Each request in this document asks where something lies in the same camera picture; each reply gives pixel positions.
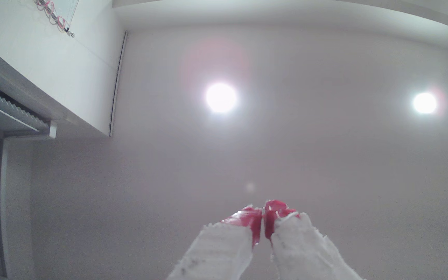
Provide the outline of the white wrapped red gripper finger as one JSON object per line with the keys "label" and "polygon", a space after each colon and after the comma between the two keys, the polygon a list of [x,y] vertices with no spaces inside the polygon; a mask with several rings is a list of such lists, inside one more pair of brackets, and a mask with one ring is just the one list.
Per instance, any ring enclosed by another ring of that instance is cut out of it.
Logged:
{"label": "white wrapped red gripper finger", "polygon": [[259,243],[263,211],[249,205],[203,226],[167,279],[240,279]]}
{"label": "white wrapped red gripper finger", "polygon": [[306,213],[268,200],[264,226],[279,279],[362,279]]}

